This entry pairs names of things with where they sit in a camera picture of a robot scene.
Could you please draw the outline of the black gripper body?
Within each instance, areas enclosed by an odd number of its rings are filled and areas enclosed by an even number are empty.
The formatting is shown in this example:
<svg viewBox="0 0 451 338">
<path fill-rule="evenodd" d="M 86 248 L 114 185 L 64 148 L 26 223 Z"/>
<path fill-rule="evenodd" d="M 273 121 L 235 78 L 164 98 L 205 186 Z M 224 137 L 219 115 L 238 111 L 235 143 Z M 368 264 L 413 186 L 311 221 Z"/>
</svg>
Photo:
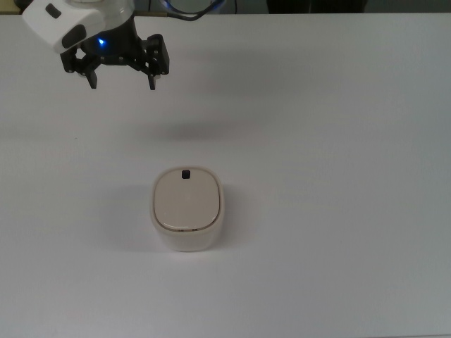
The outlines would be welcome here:
<svg viewBox="0 0 451 338">
<path fill-rule="evenodd" d="M 137 35 L 133 15 L 122 25 L 86 39 L 81 49 L 103 65 L 144 66 L 142 40 Z"/>
</svg>

